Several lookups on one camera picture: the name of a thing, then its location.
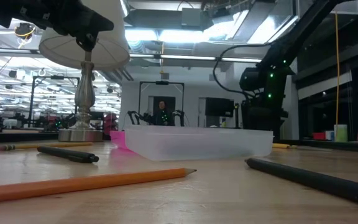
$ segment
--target silver lamp base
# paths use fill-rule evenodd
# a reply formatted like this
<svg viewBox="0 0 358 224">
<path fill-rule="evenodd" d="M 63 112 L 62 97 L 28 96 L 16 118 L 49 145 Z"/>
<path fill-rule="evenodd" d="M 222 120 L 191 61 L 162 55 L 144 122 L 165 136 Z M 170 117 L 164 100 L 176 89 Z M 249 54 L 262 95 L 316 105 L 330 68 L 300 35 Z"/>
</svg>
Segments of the silver lamp base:
<svg viewBox="0 0 358 224">
<path fill-rule="evenodd" d="M 59 141 L 63 142 L 101 142 L 103 132 L 92 129 L 61 129 Z"/>
</svg>

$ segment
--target white wall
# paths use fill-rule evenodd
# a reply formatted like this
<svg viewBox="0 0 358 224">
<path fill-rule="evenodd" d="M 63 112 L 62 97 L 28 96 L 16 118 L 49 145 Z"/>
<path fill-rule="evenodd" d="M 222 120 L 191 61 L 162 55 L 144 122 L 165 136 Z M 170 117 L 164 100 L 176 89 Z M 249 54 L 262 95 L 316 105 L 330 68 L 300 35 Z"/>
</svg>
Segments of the white wall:
<svg viewBox="0 0 358 224">
<path fill-rule="evenodd" d="M 122 84 L 122 98 L 121 98 L 121 113 L 119 117 L 119 128 L 122 129 L 124 119 L 128 111 L 137 111 L 139 95 L 139 82 L 125 82 Z M 148 108 L 148 100 L 150 96 L 173 96 L 176 97 L 176 109 L 181 109 L 181 93 L 174 86 L 157 86 L 151 84 L 143 92 L 141 96 L 140 113 L 144 113 Z M 195 85 L 185 84 L 185 99 L 183 110 L 189 119 L 190 126 L 198 126 L 198 103 L 199 98 L 216 97 L 233 99 L 236 103 L 240 103 L 244 96 L 235 93 L 226 92 L 217 85 Z M 131 121 L 127 117 L 125 124 L 130 124 Z M 234 117 L 227 120 L 228 127 L 234 127 Z"/>
</svg>

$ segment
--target lamp shade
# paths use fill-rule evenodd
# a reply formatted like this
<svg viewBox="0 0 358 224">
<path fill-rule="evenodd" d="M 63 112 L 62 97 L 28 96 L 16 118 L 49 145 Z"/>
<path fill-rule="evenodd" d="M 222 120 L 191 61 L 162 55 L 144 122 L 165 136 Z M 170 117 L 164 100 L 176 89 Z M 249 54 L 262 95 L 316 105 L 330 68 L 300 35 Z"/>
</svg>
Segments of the lamp shade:
<svg viewBox="0 0 358 224">
<path fill-rule="evenodd" d="M 129 61 L 123 11 L 120 0 L 82 0 L 82 3 L 114 23 L 114 29 L 100 32 L 92 51 L 95 70 L 112 70 Z M 85 51 L 72 36 L 62 36 L 48 28 L 42 34 L 39 50 L 47 59 L 71 68 L 81 68 Z"/>
</svg>

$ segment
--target wooden desk surface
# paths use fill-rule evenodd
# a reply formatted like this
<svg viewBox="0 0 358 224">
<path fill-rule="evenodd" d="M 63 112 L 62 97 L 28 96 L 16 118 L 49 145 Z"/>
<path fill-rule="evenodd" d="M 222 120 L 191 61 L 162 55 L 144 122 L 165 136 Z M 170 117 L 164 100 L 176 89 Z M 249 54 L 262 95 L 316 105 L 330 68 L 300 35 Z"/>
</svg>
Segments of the wooden desk surface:
<svg viewBox="0 0 358 224">
<path fill-rule="evenodd" d="M 187 178 L 0 203 L 0 223 L 358 223 L 358 204 L 257 170 L 244 158 L 153 162 L 110 142 L 76 150 L 97 154 L 79 164 L 35 150 L 0 152 L 0 184 L 175 167 Z M 358 181 L 358 153 L 276 149 L 268 160 Z"/>
</svg>

